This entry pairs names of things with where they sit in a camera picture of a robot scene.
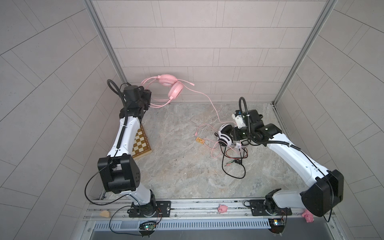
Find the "pink headphones with cable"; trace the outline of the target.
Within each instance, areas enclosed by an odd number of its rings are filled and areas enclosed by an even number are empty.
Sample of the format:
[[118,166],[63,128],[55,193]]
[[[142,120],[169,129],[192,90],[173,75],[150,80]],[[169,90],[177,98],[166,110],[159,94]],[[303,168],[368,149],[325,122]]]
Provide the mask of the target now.
[[[193,83],[191,83],[191,82],[188,82],[188,81],[186,81],[186,80],[178,79],[178,78],[176,78],[176,77],[173,76],[173,75],[163,74],[163,75],[158,75],[158,76],[155,76],[155,77],[150,77],[150,78],[144,79],[144,80],[141,82],[141,86],[143,86],[145,89],[148,89],[149,86],[150,86],[152,83],[154,83],[154,82],[158,82],[160,85],[165,86],[165,87],[170,87],[170,90],[169,90],[169,92],[168,92],[168,98],[167,98],[166,100],[155,100],[155,101],[157,101],[157,102],[164,102],[164,101],[165,101],[165,103],[160,104],[160,105],[157,105],[157,104],[150,104],[150,106],[151,106],[152,108],[159,109],[159,108],[165,107],[166,105],[169,105],[173,100],[176,100],[176,99],[179,97],[179,95],[182,93],[182,91],[183,91],[184,89],[188,89],[188,90],[191,91],[191,92],[198,93],[198,94],[202,94],[203,96],[205,96],[205,97],[208,98],[209,102],[211,103],[212,107],[214,108],[214,110],[215,110],[215,112],[216,112],[216,114],[217,114],[217,119],[218,119],[219,123],[221,123],[221,124],[234,123],[234,124],[235,124],[235,122],[223,122],[223,121],[221,121],[221,119],[220,119],[220,117],[219,117],[219,113],[218,113],[218,111],[217,111],[215,105],[213,104],[211,98],[210,98],[208,95],[206,95],[206,94],[204,94],[204,93],[202,93],[202,92],[199,92],[199,91],[195,91],[195,90],[190,89],[190,88],[187,87],[184,83],[188,83],[188,84],[190,84],[190,85],[192,85],[192,86],[194,86],[195,84],[193,84]],[[197,130],[196,130],[196,132],[195,132],[195,137],[198,138],[198,132],[199,132],[200,128],[203,127],[203,126],[210,126],[212,129],[218,131],[218,129],[214,128],[213,126],[211,126],[211,125],[209,125],[209,124],[202,124],[202,125],[200,125],[200,126],[197,128]],[[214,143],[214,146],[211,148],[211,147],[209,147],[208,145],[206,145],[206,143],[205,143],[206,140],[208,140],[209,142],[213,142],[213,141],[212,141],[212,140],[209,140],[209,139],[201,139],[202,144],[203,144],[205,147],[207,147],[208,149],[211,150],[211,157],[212,157],[213,159],[217,159],[217,158],[220,156],[220,154],[217,155],[217,156],[213,156],[212,153],[214,152],[214,150],[216,150],[217,148],[219,148],[219,143],[223,143],[223,144],[224,144],[224,142],[223,142],[223,141],[220,141],[220,140],[217,140],[217,141]]]

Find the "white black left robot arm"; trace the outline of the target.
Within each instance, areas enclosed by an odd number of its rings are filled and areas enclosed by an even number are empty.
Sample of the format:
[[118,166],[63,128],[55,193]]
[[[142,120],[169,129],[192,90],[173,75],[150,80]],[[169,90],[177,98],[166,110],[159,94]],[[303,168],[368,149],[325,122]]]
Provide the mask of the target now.
[[143,86],[127,85],[121,90],[113,80],[108,87],[119,96],[123,108],[115,142],[106,157],[98,160],[98,175],[107,193],[133,199],[130,217],[150,218],[157,213],[153,191],[141,185],[141,172],[133,158],[136,134],[151,103],[151,91]]

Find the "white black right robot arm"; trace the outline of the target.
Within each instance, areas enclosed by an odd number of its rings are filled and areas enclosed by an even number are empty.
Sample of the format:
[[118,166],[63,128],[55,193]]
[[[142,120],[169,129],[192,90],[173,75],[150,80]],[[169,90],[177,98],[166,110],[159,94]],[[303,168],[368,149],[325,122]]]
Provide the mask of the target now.
[[265,209],[277,215],[285,208],[307,209],[317,217],[332,214],[333,208],[344,196],[344,176],[338,170],[330,171],[309,157],[274,124],[265,125],[262,115],[249,110],[245,98],[239,99],[239,109],[233,114],[236,126],[233,140],[247,145],[264,146],[278,154],[308,186],[302,191],[275,189],[266,195]]

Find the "small printed wooden block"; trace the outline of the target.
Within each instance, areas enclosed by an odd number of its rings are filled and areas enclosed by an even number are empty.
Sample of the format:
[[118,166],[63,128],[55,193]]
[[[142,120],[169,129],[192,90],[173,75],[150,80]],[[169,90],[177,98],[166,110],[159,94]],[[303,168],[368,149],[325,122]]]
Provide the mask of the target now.
[[196,142],[198,142],[198,143],[200,143],[200,144],[202,144],[202,145],[205,144],[205,140],[202,139],[202,138],[199,138],[199,137],[196,138]]

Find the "wooden folding chess board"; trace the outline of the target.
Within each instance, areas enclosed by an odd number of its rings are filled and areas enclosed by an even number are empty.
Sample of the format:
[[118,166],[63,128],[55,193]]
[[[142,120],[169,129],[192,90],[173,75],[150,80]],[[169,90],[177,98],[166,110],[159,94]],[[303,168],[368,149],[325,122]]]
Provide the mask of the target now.
[[149,144],[148,137],[145,133],[144,127],[141,125],[135,136],[135,143],[133,145],[132,157],[138,160],[148,154],[152,153],[152,148]]

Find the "pink pig toy centre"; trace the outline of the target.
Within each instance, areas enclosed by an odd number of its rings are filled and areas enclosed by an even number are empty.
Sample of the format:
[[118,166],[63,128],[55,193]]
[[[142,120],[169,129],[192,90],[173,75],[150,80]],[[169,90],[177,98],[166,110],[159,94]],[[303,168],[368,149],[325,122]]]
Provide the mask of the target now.
[[224,213],[226,213],[228,211],[228,206],[226,206],[226,205],[219,205],[219,207],[218,207],[218,212],[220,213],[220,214],[224,214]]

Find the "pink pig toy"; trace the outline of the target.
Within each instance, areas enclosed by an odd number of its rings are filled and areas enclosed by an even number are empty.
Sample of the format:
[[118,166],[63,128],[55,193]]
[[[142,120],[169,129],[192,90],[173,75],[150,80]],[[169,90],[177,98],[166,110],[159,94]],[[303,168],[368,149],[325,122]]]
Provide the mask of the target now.
[[219,207],[218,207],[218,212],[220,213],[220,214],[224,214],[224,213],[226,213],[228,211],[228,206],[226,206],[226,205],[219,205]]
[[307,223],[313,223],[314,222],[314,215],[306,209],[302,214],[301,217],[306,220]]

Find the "right circuit board with led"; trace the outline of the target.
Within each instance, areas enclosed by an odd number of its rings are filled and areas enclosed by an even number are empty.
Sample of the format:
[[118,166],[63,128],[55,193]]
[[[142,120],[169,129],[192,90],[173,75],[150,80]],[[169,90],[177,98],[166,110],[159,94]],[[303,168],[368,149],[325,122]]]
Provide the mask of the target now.
[[273,234],[281,235],[286,227],[286,223],[283,219],[268,219],[270,228],[269,231]]

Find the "circuit board with led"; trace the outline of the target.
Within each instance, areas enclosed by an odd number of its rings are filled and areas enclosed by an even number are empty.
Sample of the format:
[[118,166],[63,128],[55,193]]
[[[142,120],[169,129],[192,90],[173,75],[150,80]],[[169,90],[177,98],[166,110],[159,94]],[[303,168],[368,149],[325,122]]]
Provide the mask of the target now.
[[156,227],[157,227],[156,221],[143,222],[139,225],[139,233],[143,236],[144,235],[149,236],[155,231]]
[[273,234],[281,235],[286,227],[286,223],[283,219],[268,219],[270,228],[269,231]]

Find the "pink pig toy right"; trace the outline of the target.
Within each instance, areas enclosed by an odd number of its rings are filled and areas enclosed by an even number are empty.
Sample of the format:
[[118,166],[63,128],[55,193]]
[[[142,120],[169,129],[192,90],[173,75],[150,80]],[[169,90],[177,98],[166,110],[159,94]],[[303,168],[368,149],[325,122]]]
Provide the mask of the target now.
[[302,214],[301,217],[306,220],[307,223],[313,223],[314,222],[314,215],[306,209]]

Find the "left circuit board with led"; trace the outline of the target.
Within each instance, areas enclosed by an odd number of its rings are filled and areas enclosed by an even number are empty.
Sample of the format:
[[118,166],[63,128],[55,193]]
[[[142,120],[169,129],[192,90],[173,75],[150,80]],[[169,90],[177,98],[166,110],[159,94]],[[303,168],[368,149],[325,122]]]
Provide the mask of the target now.
[[156,227],[157,227],[156,221],[143,222],[139,225],[139,233],[143,236],[144,235],[149,236],[155,231]]

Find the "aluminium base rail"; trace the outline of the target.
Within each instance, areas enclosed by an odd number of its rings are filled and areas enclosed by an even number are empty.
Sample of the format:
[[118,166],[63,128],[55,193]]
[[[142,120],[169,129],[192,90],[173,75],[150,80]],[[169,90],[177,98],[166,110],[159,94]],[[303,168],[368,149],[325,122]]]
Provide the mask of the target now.
[[[263,198],[232,198],[232,199],[171,199],[157,201],[157,213],[150,217],[130,217],[133,202],[118,200],[106,205],[97,201],[87,209],[78,240],[90,240],[97,234],[111,234],[112,237],[157,237],[161,232],[170,231],[196,233],[197,231],[218,230],[261,230],[265,229],[269,236],[282,236],[289,229],[296,228],[304,239],[345,240],[340,223],[336,217],[329,222],[314,216],[313,223],[307,223],[301,214],[304,209],[285,208],[277,215],[270,215],[265,209]],[[219,205],[228,206],[224,214],[218,212]],[[100,212],[107,210],[110,218],[103,218]],[[268,219],[283,219],[286,223],[281,235],[269,231]],[[139,233],[139,225],[147,221],[156,221],[155,231],[149,235]]]

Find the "beige wooden piece on rail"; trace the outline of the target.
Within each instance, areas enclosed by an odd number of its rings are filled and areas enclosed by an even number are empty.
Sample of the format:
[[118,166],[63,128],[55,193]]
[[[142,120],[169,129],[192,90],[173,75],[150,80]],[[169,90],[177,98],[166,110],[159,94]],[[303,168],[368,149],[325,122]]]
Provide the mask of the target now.
[[100,216],[103,217],[103,218],[110,218],[111,217],[111,213],[107,210],[104,210],[104,211],[101,211],[100,212]]

